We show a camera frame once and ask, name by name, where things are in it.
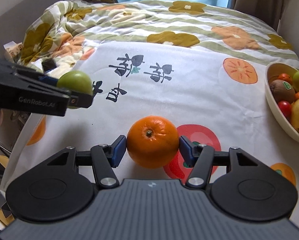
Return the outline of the small patterned box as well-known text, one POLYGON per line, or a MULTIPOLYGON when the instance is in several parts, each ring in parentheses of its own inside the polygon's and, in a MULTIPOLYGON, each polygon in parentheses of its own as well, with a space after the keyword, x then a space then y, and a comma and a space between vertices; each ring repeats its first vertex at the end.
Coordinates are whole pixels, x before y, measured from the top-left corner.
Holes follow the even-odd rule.
POLYGON ((7 61, 15 63, 18 61, 22 50, 22 42, 15 43, 14 41, 4 44, 4 57, 7 61))

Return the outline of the cream yellow cartoon bowl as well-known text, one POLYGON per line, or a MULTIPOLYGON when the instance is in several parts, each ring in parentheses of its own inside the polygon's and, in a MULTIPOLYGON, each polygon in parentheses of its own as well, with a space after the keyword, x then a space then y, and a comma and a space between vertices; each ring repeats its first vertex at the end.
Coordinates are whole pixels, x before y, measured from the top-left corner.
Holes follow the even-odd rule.
POLYGON ((266 68, 265 97, 280 127, 299 143, 299 132, 290 123, 293 114, 292 106, 297 100, 292 86, 292 77, 297 71, 297 68, 285 63, 270 63, 266 68))

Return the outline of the white fruit print cloth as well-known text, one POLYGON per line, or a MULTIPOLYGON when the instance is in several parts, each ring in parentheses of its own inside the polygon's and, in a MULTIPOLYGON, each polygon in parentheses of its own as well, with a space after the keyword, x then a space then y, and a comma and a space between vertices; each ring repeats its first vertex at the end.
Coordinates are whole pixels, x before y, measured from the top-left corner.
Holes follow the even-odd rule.
MULTIPOLYGON (((226 56, 206 49, 141 42, 101 44, 76 68, 100 83, 91 107, 48 116, 43 137, 28 141, 40 115, 30 116, 6 168, 0 190, 59 150, 85 151, 111 144, 132 124, 162 116, 192 141, 223 151, 237 146, 280 174, 295 176, 299 194, 299 143, 274 118, 265 96, 266 65, 254 63, 255 83, 233 80, 226 56)), ((292 221, 299 226, 299 199, 292 221)))

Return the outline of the small mandarin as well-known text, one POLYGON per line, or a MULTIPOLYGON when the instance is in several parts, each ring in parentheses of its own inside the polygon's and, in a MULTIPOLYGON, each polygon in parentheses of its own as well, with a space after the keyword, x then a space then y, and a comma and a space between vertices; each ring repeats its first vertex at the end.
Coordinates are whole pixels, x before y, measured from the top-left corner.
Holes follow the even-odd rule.
POLYGON ((292 77, 286 73, 282 73, 278 76, 279 80, 288 82, 290 85, 292 85, 292 77))

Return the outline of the floral striped duvet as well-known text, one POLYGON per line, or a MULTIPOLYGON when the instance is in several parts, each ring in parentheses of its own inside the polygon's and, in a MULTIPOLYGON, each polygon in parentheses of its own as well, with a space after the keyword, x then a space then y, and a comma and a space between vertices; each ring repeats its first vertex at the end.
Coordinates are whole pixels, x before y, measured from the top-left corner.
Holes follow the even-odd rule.
POLYGON ((54 77, 70 71, 105 42, 150 42, 207 49, 249 62, 299 68, 292 45, 262 20, 242 12, 174 0, 123 3, 59 1, 26 30, 18 63, 42 70, 54 59, 54 77))

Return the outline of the large orange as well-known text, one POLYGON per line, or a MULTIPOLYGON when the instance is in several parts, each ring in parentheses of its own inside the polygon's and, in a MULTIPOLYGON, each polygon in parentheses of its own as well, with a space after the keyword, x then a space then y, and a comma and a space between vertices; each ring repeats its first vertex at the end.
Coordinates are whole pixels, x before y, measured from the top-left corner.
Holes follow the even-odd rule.
POLYGON ((127 151, 139 166, 149 169, 167 165, 179 150, 176 126, 161 116, 136 121, 128 131, 127 151))

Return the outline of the small green apple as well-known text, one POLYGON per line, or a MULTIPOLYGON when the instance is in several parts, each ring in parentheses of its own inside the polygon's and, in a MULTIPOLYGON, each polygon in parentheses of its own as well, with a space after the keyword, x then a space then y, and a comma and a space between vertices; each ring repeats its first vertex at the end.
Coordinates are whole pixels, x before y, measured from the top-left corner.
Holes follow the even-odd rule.
POLYGON ((88 74, 73 70, 62 75, 56 86, 70 91, 69 109, 89 108, 92 105, 93 83, 88 74))

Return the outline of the black smartphone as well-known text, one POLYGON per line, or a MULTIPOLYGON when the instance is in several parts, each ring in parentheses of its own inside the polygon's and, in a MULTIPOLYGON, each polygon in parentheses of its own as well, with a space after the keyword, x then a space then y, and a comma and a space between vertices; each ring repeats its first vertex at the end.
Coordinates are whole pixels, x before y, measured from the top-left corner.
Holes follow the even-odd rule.
POLYGON ((57 64, 55 63, 54 59, 45 59, 41 62, 41 66, 43 68, 43 72, 47 73, 55 68, 57 68, 57 64))

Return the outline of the brown kiwi with sticker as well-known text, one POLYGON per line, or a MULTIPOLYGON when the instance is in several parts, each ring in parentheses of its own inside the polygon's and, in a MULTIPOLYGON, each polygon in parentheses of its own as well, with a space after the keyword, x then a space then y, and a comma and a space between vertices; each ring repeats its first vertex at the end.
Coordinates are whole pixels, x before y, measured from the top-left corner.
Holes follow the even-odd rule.
POLYGON ((290 83, 277 79, 270 83, 269 88, 277 103, 281 101, 294 102, 296 92, 290 83))

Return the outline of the red cherry tomato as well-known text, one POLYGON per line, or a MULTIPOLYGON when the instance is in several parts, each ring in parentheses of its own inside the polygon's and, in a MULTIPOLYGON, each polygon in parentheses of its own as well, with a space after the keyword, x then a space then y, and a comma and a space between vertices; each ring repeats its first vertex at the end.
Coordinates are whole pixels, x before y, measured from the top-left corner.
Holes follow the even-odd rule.
POLYGON ((278 107, 287 120, 290 120, 292 114, 292 105, 287 101, 278 102, 278 107))

